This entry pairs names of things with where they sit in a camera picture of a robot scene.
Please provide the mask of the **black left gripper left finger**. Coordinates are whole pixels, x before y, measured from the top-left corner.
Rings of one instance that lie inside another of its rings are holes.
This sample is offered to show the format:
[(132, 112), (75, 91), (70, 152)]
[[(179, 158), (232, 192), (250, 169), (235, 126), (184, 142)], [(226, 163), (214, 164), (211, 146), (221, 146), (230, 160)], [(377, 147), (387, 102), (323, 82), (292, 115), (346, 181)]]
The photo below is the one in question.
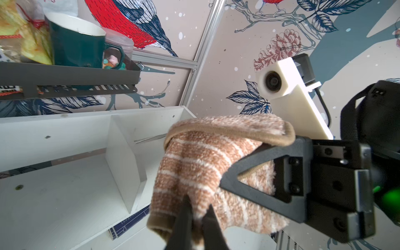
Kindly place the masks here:
[(165, 247), (165, 250), (192, 249), (193, 211), (190, 198), (186, 195), (181, 203), (181, 209)]

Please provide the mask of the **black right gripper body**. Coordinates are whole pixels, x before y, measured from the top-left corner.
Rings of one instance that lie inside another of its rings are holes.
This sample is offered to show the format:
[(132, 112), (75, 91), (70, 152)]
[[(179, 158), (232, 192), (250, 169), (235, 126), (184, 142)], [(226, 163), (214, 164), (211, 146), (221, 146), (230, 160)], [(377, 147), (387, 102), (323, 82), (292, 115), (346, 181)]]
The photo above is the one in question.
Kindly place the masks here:
[(375, 234), (370, 146), (297, 139), (273, 159), (275, 212), (341, 243)]

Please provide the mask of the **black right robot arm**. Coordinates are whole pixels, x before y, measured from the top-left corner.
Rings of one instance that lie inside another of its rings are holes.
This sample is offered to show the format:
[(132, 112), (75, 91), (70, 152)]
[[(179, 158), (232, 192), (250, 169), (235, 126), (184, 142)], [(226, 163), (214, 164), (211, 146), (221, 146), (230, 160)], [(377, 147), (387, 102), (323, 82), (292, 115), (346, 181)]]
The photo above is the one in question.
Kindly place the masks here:
[[(298, 136), (288, 146), (265, 143), (235, 163), (220, 187), (347, 243), (375, 234), (374, 206), (400, 223), (400, 85), (378, 81), (341, 111), (339, 140)], [(239, 181), (275, 163), (275, 195)]]

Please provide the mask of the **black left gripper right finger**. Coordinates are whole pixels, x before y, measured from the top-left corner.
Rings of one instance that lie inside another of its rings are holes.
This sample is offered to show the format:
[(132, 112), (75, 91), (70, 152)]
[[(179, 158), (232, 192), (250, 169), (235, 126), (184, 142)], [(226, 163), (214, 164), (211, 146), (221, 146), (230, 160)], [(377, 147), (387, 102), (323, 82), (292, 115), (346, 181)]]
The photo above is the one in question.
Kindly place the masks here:
[(202, 219), (202, 232), (205, 250), (229, 250), (211, 204)]

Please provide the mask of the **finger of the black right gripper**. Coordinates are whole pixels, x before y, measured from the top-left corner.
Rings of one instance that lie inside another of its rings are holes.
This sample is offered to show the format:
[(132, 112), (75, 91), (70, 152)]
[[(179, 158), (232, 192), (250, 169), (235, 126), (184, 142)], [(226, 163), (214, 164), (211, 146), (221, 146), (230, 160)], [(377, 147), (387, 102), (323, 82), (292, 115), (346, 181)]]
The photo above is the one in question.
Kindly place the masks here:
[[(289, 146), (262, 144), (242, 158), (223, 175), (220, 187), (241, 198), (272, 210), (296, 222), (307, 220), (307, 196), (310, 193), (312, 140), (298, 136)], [(274, 195), (266, 194), (239, 181), (239, 175), (261, 164), (274, 163)]]

